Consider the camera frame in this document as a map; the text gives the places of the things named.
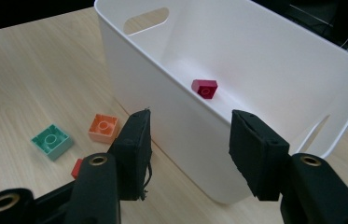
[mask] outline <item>wooden table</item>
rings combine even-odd
[[[35,197],[73,180],[75,161],[109,145],[92,142],[95,114],[129,116],[111,91],[93,8],[0,30],[0,190]],[[50,161],[31,139],[56,124],[75,144]],[[214,203],[155,145],[145,201],[121,202],[122,223],[283,223],[279,203],[249,197]],[[327,158],[348,184],[348,130]]]

